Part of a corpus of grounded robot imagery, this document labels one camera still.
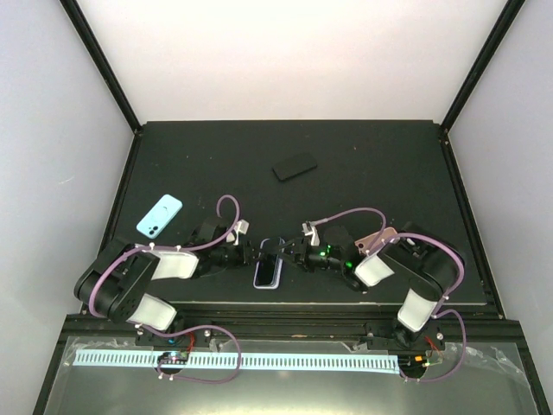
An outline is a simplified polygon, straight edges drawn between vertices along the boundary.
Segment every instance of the gray wall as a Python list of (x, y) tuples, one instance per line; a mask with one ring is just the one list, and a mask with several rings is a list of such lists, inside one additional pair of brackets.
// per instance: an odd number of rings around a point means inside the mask
[(526, 2), (451, 133), (509, 318), (553, 404), (553, 2)]
[(17, 415), (78, 310), (131, 133), (59, 2), (2, 2), (0, 45), (0, 401)]

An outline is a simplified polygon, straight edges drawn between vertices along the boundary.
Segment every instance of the white perforated strip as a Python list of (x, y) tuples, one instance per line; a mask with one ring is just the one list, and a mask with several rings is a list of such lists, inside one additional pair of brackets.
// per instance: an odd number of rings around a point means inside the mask
[[(144, 350), (77, 350), (74, 366), (155, 367), (164, 352)], [(193, 352), (188, 362), (163, 367), (234, 369), (236, 353)], [(321, 372), (378, 372), (398, 374), (397, 357), (374, 354), (282, 354), (242, 353), (244, 370), (308, 370)]]

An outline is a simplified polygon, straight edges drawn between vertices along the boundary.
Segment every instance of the smartphone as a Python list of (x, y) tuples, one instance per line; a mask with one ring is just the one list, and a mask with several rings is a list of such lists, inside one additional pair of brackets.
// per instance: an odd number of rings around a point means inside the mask
[(171, 195), (164, 195), (138, 222), (137, 231), (154, 239), (181, 210), (182, 202)]
[[(282, 238), (268, 238), (261, 241), (261, 249), (275, 248), (284, 243)], [(283, 260), (278, 255), (267, 255), (257, 262), (256, 273), (253, 276), (253, 286), (259, 290), (274, 290), (280, 283)]]

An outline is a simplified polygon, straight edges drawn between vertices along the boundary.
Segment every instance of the black mat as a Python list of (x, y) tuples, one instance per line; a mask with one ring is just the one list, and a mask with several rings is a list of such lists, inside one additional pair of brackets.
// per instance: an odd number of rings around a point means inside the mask
[[(271, 166), (307, 151), (319, 167), (279, 182)], [(170, 194), (182, 210), (156, 239), (182, 243), (221, 195), (238, 198), (248, 237), (287, 239), (305, 220), (356, 207), (381, 209), (392, 226), (412, 220), (459, 247), (467, 259), (465, 282), (452, 303), (484, 303), (477, 274), (438, 143), (430, 121), (203, 121), (150, 122), (124, 196), (115, 234), (149, 243), (135, 226)], [(232, 204), (223, 213), (232, 218)], [(379, 229), (372, 214), (337, 220), (354, 237)], [(349, 290), (332, 272), (303, 273), (285, 266), (277, 290), (255, 290), (253, 268), (224, 271), (192, 281), (152, 283), (150, 292), (174, 302), (401, 303), (405, 281), (388, 278), (367, 294)]]

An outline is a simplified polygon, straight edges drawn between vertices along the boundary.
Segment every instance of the smartphone screen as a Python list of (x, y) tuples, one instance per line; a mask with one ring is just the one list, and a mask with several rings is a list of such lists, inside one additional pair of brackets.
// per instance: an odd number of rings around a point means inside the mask
[[(281, 238), (264, 239), (261, 249), (275, 248), (284, 243)], [(280, 273), (283, 260), (278, 255), (266, 255), (262, 261), (257, 262), (256, 273), (253, 278), (253, 286), (259, 289), (274, 290), (280, 282)]]

